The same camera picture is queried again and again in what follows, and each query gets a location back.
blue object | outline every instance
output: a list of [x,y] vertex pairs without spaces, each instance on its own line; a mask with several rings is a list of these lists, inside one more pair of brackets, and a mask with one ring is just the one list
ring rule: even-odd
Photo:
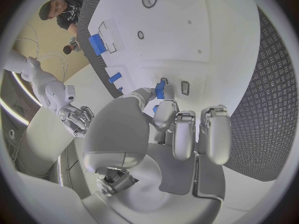
[[113,75],[112,77],[110,77],[108,79],[108,81],[112,84],[113,82],[117,81],[121,77],[122,77],[122,74],[118,72],[115,75]]
[[97,56],[107,51],[106,47],[104,46],[103,40],[100,38],[99,34],[95,34],[89,37],[89,42]]
[[157,109],[158,109],[158,107],[159,107],[159,105],[155,105],[155,106],[152,108],[152,111],[153,111],[154,113],[156,113],[156,112],[157,112]]
[[160,81],[160,83],[156,85],[155,91],[156,91],[157,99],[159,100],[164,99],[164,86],[165,86],[165,81]]

white curved wall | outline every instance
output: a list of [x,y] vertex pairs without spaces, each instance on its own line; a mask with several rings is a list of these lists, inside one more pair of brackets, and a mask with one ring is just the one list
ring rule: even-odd
[[[75,86],[76,98],[72,104],[78,108],[88,106],[95,114],[113,99],[91,65],[77,72],[65,84]],[[28,126],[19,158],[31,173],[44,175],[73,138],[58,116],[41,108]]]

beige wall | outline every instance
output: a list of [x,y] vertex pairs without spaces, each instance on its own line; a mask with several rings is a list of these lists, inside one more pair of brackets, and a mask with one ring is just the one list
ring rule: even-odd
[[[87,58],[84,56],[83,51],[71,52],[69,55],[65,55],[62,51],[65,45],[68,45],[69,38],[72,36],[68,31],[60,28],[56,19],[42,21],[38,12],[39,9],[28,20],[28,24],[32,25],[36,30],[38,43],[39,43],[39,56],[44,55],[50,51],[58,51],[68,60],[68,72],[65,80],[73,76],[76,72],[89,64]],[[30,38],[35,40],[35,34],[31,27],[25,25],[18,38]],[[16,41],[14,49],[24,56],[36,57],[36,45],[30,40]],[[53,74],[57,79],[62,81],[63,71],[61,62],[57,57],[47,58],[40,61],[42,69]]]

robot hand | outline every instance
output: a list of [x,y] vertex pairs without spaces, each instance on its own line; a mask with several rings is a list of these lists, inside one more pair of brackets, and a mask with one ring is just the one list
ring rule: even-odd
[[14,50],[11,50],[4,68],[20,73],[24,80],[32,82],[37,99],[45,108],[61,117],[67,131],[75,137],[85,136],[94,114],[86,106],[78,109],[71,105],[75,99],[73,86],[65,86],[52,74],[43,71],[39,61],[26,58]]

